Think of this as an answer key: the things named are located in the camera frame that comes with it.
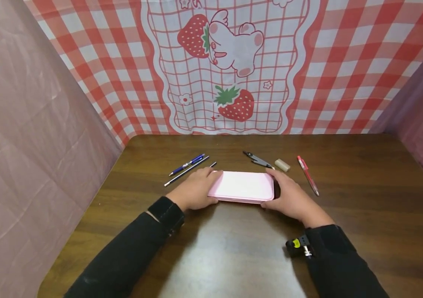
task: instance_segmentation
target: black wristband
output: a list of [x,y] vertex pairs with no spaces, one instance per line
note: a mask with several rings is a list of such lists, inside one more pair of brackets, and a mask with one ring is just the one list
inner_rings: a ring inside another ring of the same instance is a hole
[[355,247],[340,226],[329,225],[308,228],[305,231],[315,257],[328,257],[333,254],[356,252]]
[[148,208],[148,211],[163,225],[169,236],[184,223],[183,211],[167,197],[159,198]]

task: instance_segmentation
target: pink pencil case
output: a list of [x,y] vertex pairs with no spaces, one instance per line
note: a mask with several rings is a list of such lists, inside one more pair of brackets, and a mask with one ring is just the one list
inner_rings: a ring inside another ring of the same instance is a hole
[[220,201],[261,204],[274,198],[274,182],[267,173],[224,171],[208,195]]

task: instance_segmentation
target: blue pen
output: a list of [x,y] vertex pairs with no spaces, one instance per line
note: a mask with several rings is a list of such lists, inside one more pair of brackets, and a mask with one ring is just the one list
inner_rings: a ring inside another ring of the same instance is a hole
[[201,160],[203,158],[203,156],[205,156],[205,154],[200,154],[199,156],[195,157],[194,159],[190,160],[189,162],[187,162],[186,164],[184,164],[183,166],[180,166],[178,169],[174,170],[173,172],[170,173],[170,176],[175,175],[176,173],[180,172],[181,170],[185,169],[186,167],[198,162],[199,160]]

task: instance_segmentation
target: person's left hand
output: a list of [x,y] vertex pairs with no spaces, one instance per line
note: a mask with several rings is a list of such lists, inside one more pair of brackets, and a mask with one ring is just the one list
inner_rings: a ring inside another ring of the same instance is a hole
[[217,198],[208,197],[208,192],[220,178],[223,171],[213,173],[213,168],[206,167],[193,172],[177,188],[166,195],[182,211],[198,210],[218,203]]

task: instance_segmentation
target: green strawberry leaves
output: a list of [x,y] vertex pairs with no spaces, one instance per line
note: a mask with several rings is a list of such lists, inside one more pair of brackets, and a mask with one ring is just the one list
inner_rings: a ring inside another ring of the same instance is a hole
[[233,103],[234,98],[239,95],[240,89],[237,89],[236,86],[231,88],[224,89],[215,85],[215,88],[218,89],[218,96],[215,103],[218,103],[218,106],[221,104],[222,106],[226,106],[227,104]]
[[206,24],[205,27],[203,27],[203,35],[201,36],[201,39],[203,40],[203,48],[205,49],[205,53],[209,53],[210,51],[209,32],[210,32],[209,24]]

